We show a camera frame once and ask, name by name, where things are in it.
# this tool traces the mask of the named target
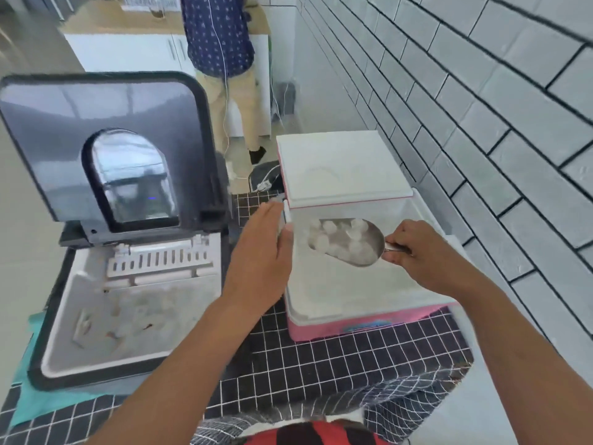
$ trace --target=left arm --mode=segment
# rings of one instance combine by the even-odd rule
[[[222,296],[88,445],[186,445],[220,375],[251,329],[280,298],[291,271],[292,231],[277,238],[281,203],[264,203],[245,226]]]

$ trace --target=ice scoop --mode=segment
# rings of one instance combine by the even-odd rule
[[[312,220],[308,245],[319,253],[328,254],[355,267],[373,265],[385,251],[411,254],[406,246],[385,242],[381,230],[374,223],[361,218]]]

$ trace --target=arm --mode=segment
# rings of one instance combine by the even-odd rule
[[[426,222],[405,220],[387,241],[408,246],[412,255],[389,252],[383,259],[463,306],[521,445],[590,443],[593,389],[496,284]]]
[[[284,293],[292,232],[277,237],[281,203],[253,214],[233,252],[222,296],[87,444],[186,445],[220,375],[251,329]]]

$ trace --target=hand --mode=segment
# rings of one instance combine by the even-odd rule
[[[278,237],[282,203],[262,203],[241,232],[222,298],[259,319],[284,293],[292,270],[292,224]]]
[[[490,280],[457,253],[425,221],[404,220],[385,240],[405,245],[411,254],[385,252],[382,258],[404,267],[424,288],[454,299]]]

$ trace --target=table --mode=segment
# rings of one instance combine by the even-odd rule
[[[242,227],[276,193],[233,195]],[[223,375],[192,444],[228,443],[258,422],[319,418],[367,406],[366,424],[391,443],[410,435],[467,373],[473,356],[448,308],[414,323],[294,343],[281,300],[251,331],[250,360]],[[19,399],[0,413],[0,445],[62,445],[92,435],[125,396],[102,396],[6,427]]]

